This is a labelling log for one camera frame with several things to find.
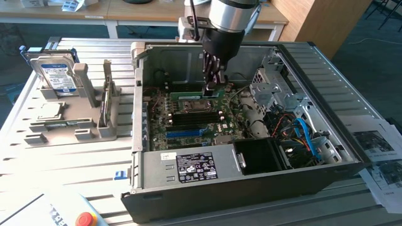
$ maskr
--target blue label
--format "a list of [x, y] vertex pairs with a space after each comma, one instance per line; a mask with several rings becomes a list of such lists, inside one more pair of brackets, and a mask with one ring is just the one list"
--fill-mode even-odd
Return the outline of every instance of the blue label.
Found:
[[48, 65], [41, 65], [43, 68], [67, 68], [65, 64], [48, 64]]
[[76, 91], [76, 89], [55, 89], [55, 90], [60, 93], [71, 93]]

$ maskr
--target computer component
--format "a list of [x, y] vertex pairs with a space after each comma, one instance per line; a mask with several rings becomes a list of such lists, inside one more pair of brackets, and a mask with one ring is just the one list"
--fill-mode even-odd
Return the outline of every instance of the computer component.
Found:
[[[143, 136], [122, 202], [136, 223], [314, 194], [370, 162], [281, 44], [240, 47], [216, 98], [188, 98], [203, 81], [199, 45], [138, 42], [132, 55], [134, 105], [146, 107], [134, 112]], [[231, 81], [235, 73], [244, 80]]]

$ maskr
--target table leg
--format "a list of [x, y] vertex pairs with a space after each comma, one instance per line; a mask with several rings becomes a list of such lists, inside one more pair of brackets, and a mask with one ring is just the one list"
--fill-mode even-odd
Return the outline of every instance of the table leg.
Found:
[[275, 25], [275, 28], [271, 31], [271, 35], [270, 35], [268, 41], [278, 41], [279, 40], [283, 27], [285, 27], [285, 24]]
[[118, 21], [116, 20], [106, 20], [107, 32], [110, 39], [118, 39]]

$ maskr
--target wooden desk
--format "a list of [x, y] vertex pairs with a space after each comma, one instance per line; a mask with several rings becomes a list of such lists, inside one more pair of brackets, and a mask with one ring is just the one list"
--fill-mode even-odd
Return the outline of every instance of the wooden desk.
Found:
[[[107, 19], [118, 25], [178, 26], [178, 19], [184, 15], [184, 1], [163, 2], [154, 0], [143, 5], [128, 4], [122, 0], [112, 0]], [[283, 26], [289, 20], [270, 3], [263, 4], [262, 12], [254, 26], [255, 29], [267, 29], [267, 39], [278, 41]]]
[[[179, 17], [184, 15], [183, 2], [154, 0], [151, 3], [134, 5], [123, 0], [100, 0], [72, 13], [63, 12], [60, 6], [24, 8], [19, 0], [0, 0], [0, 23], [106, 25], [110, 38], [116, 39], [118, 25], [176, 27]], [[287, 22], [274, 5], [264, 3], [254, 28], [256, 32], [266, 34], [264, 40], [278, 41]]]

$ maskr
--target warning label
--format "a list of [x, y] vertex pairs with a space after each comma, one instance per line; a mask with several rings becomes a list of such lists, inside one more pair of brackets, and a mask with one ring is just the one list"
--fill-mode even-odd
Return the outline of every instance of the warning label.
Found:
[[57, 92], [69, 93], [76, 90], [73, 79], [67, 75], [68, 68], [65, 64], [47, 64], [41, 67], [51, 86]]
[[176, 156], [179, 181], [182, 183], [218, 178], [212, 153], [186, 154]]

